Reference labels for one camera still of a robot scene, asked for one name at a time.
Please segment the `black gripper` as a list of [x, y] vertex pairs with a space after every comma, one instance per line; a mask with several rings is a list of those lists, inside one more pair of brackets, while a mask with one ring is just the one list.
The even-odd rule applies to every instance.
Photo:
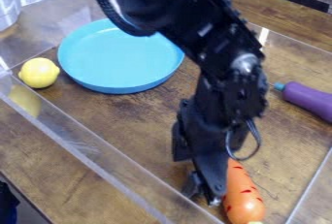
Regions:
[[265, 76], [231, 77], [211, 82], [201, 76], [194, 95], [181, 102], [173, 126], [173, 158], [192, 160], [196, 171], [186, 178], [182, 194], [204, 195], [217, 207], [228, 190], [229, 158], [252, 158], [263, 145], [255, 119], [268, 107]]

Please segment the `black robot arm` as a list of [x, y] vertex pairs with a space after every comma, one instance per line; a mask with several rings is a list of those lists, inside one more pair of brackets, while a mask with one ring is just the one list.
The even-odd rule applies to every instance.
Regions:
[[265, 55], [231, 0], [97, 0], [128, 34], [162, 34], [200, 68], [194, 95], [181, 102], [173, 158], [193, 162], [184, 194], [216, 206], [228, 192], [229, 159], [248, 136], [263, 140], [255, 119], [268, 106]]

